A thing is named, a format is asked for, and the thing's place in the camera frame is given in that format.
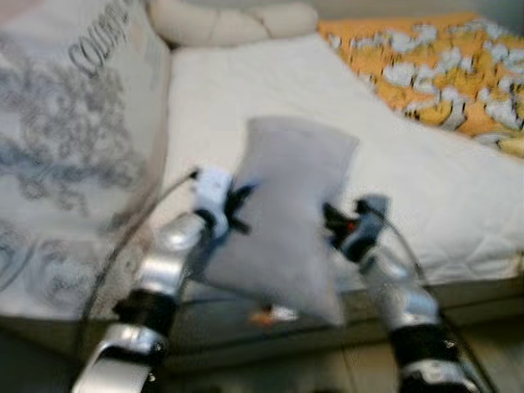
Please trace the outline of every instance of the gray pillow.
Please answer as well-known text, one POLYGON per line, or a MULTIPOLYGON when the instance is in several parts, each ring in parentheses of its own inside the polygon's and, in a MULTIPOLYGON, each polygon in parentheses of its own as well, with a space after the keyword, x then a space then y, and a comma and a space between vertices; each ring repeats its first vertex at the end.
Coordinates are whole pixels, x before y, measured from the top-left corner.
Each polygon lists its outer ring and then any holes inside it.
POLYGON ((237 212, 251 231, 231 231, 198 279, 343 323, 322 207, 342 189, 356 145, 356 138, 307 120, 251 120, 235 182, 236 189, 255 186, 237 212))

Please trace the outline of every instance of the floor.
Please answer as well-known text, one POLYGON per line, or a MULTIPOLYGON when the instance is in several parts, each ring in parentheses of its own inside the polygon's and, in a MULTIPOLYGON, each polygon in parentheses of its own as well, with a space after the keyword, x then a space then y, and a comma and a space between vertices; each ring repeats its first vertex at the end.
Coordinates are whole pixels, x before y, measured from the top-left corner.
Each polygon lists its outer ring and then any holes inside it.
MULTIPOLYGON (((466 327, 463 335, 500 392, 524 392, 524 317, 466 327)), ((396 392, 387 343, 347 347, 171 381, 166 393, 396 392)))
MULTIPOLYGON (((462 332, 499 392, 524 392, 524 316, 462 332)), ((79 365, 0 335, 0 370, 1 392, 65 393, 79 365)), ((385 342, 160 380, 160 393, 396 392, 395 364, 385 342)))

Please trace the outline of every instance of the fabric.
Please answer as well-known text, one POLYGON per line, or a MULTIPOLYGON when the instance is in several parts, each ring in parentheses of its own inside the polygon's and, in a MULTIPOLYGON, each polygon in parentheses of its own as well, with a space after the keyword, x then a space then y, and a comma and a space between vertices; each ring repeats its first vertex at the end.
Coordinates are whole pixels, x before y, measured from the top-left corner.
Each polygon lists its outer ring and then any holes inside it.
POLYGON ((318 31, 394 111, 524 156, 524 38, 475 14, 323 20, 318 31))
POLYGON ((156 32, 166 41, 205 47, 311 34, 318 21, 316 10, 300 2, 238 10, 151 0, 149 14, 156 32))
MULTIPOLYGON (((364 194, 388 195, 389 218, 431 283, 519 274, 522 161, 395 115, 319 35, 235 48, 183 48, 172 62, 164 187, 194 165, 234 174, 250 118, 298 116, 360 140, 340 207, 350 212, 364 194)), ((151 225, 172 219, 192 198, 187 187, 166 199, 151 225)), ((391 246, 403 255, 394 238, 391 246)), ((336 255, 332 262, 339 289, 361 288, 351 264, 336 255)))
POLYGON ((289 2, 247 9, 268 30, 271 38, 291 38, 312 34, 317 29, 318 13, 303 2, 289 2))
POLYGON ((235 217, 251 230, 230 231, 198 281, 342 324, 322 208, 341 191, 357 140, 294 117, 247 128, 235 189, 255 188, 235 217))
MULTIPOLYGON (((0 313, 77 318, 106 256, 156 199, 169 52, 139 1, 0 10, 0 313)), ((116 281, 136 265, 122 260, 116 281)))

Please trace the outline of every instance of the cushion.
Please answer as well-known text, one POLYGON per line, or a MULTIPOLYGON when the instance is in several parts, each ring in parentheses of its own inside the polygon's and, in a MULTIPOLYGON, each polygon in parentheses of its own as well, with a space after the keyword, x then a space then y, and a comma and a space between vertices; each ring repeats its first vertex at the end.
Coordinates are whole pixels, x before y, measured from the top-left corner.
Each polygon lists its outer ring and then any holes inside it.
POLYGON ((156 199, 169 51, 138 0, 1 8, 0 313, 76 318, 156 199))
POLYGON ((241 11, 181 0, 152 0, 149 15, 162 38, 188 46, 232 46, 295 37, 313 33, 318 21, 315 9, 299 2, 241 11))

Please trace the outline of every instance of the patterned pillow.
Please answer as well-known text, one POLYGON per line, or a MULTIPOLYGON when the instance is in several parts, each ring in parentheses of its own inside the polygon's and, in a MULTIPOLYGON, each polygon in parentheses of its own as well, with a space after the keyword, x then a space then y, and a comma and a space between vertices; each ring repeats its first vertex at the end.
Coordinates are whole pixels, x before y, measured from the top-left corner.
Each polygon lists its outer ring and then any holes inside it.
POLYGON ((0 313, 75 318, 156 197, 169 52, 138 0, 0 8, 0 313))

